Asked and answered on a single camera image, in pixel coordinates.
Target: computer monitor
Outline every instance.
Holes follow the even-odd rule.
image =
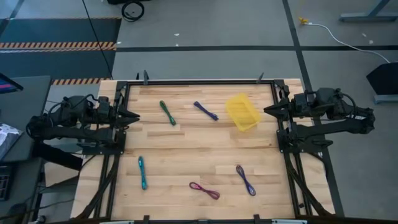
[[[0,94],[22,91],[24,87],[0,73]]]

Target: yellow basket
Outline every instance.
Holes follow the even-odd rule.
[[[244,93],[227,100],[226,110],[240,131],[255,126],[261,120],[259,112]]]

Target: keyboard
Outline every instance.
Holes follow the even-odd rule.
[[[12,166],[0,166],[0,201],[8,200],[11,188],[11,174]]]

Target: wooden tabletop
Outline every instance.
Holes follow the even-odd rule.
[[[116,82],[102,81],[98,95],[113,100]],[[303,92],[299,79],[286,79],[285,83],[291,96]],[[244,133],[225,109],[226,100],[238,93],[247,94],[261,114],[261,122]],[[160,100],[165,101],[177,125],[170,124]],[[219,120],[213,121],[194,107],[195,101],[217,114]],[[133,86],[128,109],[138,113],[141,120],[127,130],[112,219],[142,220],[144,215],[150,215],[151,220],[251,219],[254,214],[293,218],[285,162],[275,134],[277,120],[262,112],[273,104],[269,85]],[[312,125],[309,119],[299,121]],[[147,190],[141,189],[139,156],[145,160]],[[308,188],[333,213],[323,164],[308,154],[301,156]],[[96,156],[82,170],[71,217],[77,216],[95,194],[102,162],[103,157]],[[256,196],[248,194],[236,173],[237,165],[243,167]],[[192,190],[190,182],[218,191],[220,199]],[[106,192],[102,214],[107,196]]]

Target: concrete floor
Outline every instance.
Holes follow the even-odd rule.
[[[106,1],[85,0],[92,17],[119,16],[120,6]],[[309,18],[328,26],[337,38],[351,45],[398,45],[398,22],[345,23],[345,12],[367,11],[376,0],[289,0],[293,18]],[[0,17],[12,12],[16,0],[0,2]],[[218,45],[293,44],[284,7],[280,0],[152,0],[144,2],[146,13],[135,22],[122,22],[118,47],[175,47]],[[398,12],[398,1],[385,11]],[[80,0],[24,0],[20,18],[86,17]],[[300,26],[295,21],[302,46],[338,45],[320,27]],[[397,51],[382,51],[398,61]],[[374,105],[374,91],[366,75],[384,63],[378,56],[354,51],[306,51],[305,64],[313,89],[341,88],[362,107],[374,108],[376,130],[368,135],[331,134],[332,164],[347,217],[398,220],[398,168],[395,151],[398,105]],[[134,79],[146,69],[151,78],[302,78],[294,51],[189,51],[118,52],[115,79]],[[98,86],[53,86],[49,99],[97,94]],[[43,199],[53,202],[54,195]],[[68,218],[70,204],[41,211],[49,220]]]

